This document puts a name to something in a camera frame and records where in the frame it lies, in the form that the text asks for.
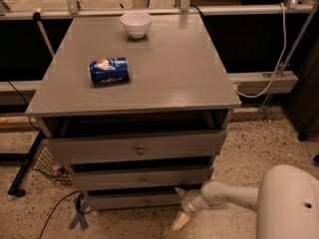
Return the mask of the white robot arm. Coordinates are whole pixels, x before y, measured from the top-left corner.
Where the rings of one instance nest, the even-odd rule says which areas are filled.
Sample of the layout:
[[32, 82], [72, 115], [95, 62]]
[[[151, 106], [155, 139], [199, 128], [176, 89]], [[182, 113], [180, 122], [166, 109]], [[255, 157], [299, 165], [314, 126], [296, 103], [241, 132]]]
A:
[[234, 204], [256, 213], [256, 239], [319, 239], [319, 181], [295, 166], [268, 169], [256, 188], [208, 180], [199, 189], [175, 191], [181, 211], [174, 231], [203, 210]]

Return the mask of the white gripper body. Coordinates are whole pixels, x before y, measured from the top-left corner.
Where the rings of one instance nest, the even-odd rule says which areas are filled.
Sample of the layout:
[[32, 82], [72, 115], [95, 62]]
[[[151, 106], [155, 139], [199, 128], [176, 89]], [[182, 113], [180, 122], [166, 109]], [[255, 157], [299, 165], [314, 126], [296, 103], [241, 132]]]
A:
[[186, 213], [194, 215], [206, 208], [206, 201], [202, 198], [199, 189], [189, 190], [181, 199], [181, 207]]

